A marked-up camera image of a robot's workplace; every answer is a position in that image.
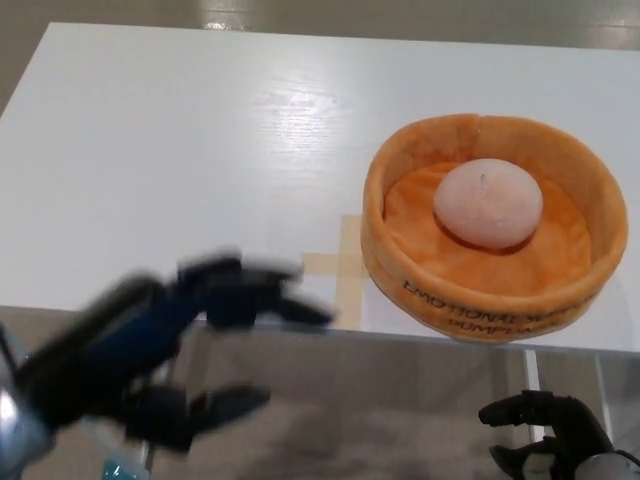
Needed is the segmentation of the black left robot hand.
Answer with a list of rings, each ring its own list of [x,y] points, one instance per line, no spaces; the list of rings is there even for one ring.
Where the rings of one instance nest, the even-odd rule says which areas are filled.
[[[291,293],[302,274],[228,250],[180,266],[169,281],[131,276],[17,368],[17,397],[49,433],[102,417],[122,425],[129,439],[185,453],[198,435],[264,407],[269,390],[242,384],[189,398],[183,389],[137,380],[178,355],[199,316],[219,333],[251,329],[269,314],[295,326],[329,325],[332,310]]]

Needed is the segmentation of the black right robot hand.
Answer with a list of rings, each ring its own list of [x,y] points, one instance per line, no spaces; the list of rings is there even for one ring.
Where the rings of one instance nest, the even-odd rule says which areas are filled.
[[[479,410],[484,425],[542,426],[551,436],[519,448],[494,445],[492,459],[512,479],[574,479],[588,458],[615,448],[593,412],[581,400],[549,391],[524,390]]]

